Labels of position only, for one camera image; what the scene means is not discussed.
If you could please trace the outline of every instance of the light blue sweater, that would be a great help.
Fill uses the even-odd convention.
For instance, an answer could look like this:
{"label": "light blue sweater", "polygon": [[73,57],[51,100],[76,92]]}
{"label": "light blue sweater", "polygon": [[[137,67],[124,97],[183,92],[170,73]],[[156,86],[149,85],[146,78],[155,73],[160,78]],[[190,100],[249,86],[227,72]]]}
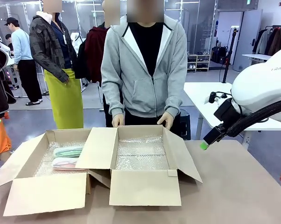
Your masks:
{"label": "light blue sweater", "polygon": [[14,47],[14,63],[18,64],[20,60],[32,60],[32,54],[29,46],[29,36],[22,29],[12,33],[12,44]]}

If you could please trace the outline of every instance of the gray hoodie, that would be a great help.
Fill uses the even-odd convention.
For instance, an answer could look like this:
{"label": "gray hoodie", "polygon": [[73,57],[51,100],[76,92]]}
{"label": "gray hoodie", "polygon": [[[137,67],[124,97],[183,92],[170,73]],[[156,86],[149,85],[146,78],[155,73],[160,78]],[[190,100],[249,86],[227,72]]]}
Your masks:
{"label": "gray hoodie", "polygon": [[182,104],[181,92],[187,74],[187,40],[182,25],[164,15],[157,65],[153,78],[128,26],[121,24],[107,32],[101,66],[102,90],[114,117],[123,113],[124,105],[134,116],[153,118],[165,111],[175,117]]}

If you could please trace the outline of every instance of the latex glove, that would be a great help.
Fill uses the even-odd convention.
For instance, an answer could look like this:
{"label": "latex glove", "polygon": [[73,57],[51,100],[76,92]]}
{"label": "latex glove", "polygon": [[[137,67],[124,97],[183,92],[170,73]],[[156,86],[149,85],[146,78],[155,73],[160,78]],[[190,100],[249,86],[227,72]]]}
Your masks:
{"label": "latex glove", "polygon": [[166,122],[166,125],[165,125],[166,129],[170,130],[171,127],[172,127],[172,124],[173,124],[173,120],[174,120],[173,116],[170,113],[165,112],[162,115],[162,117],[160,118],[160,120],[157,122],[157,125],[160,125],[165,121]]}
{"label": "latex glove", "polygon": [[18,71],[18,65],[17,64],[14,64],[14,70]]}
{"label": "latex glove", "polygon": [[122,113],[114,116],[114,118],[112,119],[112,126],[113,127],[123,126],[123,114]]}

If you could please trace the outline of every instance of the door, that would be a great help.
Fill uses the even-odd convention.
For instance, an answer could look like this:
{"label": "door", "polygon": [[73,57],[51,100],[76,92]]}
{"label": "door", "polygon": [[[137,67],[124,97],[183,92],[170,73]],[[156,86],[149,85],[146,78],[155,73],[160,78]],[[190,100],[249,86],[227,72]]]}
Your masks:
{"label": "door", "polygon": [[255,39],[260,30],[261,15],[262,10],[251,10],[244,12],[244,18],[238,40],[238,47],[233,63],[233,69],[236,71],[241,72],[250,66],[250,59],[243,55],[252,54]]}

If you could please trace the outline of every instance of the black stand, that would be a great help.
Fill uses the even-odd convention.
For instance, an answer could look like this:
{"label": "black stand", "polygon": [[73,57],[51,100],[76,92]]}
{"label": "black stand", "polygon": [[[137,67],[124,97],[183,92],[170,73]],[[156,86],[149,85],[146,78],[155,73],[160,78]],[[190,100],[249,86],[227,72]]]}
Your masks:
{"label": "black stand", "polygon": [[228,52],[228,55],[227,55],[226,66],[225,66],[225,72],[224,72],[224,76],[223,76],[223,81],[222,81],[222,83],[226,83],[226,77],[227,77],[227,72],[228,72],[230,57],[232,56],[232,53],[233,53],[233,44],[234,44],[234,39],[235,39],[235,36],[237,35],[237,32],[238,32],[237,29],[234,29],[234,30],[233,30],[233,38],[232,38],[232,42],[230,43],[230,48],[229,48],[229,52]]}

